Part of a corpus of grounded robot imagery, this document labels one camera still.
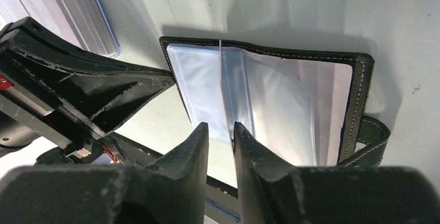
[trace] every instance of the white surface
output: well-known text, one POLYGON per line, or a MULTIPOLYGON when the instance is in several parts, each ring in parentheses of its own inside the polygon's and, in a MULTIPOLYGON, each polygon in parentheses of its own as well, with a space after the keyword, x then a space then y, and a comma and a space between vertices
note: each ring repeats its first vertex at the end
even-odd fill
MULTIPOLYGON (((212 37, 375 59, 367 113, 391 130, 383 165, 420 169, 440 189, 440 0, 100 0, 121 60, 167 68, 159 36, 212 37)), ((176 87, 119 133, 158 152, 192 127, 176 87)), ((236 186, 228 144, 210 142, 208 174, 236 186)))

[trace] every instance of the red component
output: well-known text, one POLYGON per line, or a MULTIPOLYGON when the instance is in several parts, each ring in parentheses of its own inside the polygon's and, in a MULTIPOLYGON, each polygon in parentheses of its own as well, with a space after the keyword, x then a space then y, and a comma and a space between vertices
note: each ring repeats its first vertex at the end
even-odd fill
POLYGON ((3 76, 0 75, 0 91, 6 90, 12 87, 12 83, 8 82, 3 76))

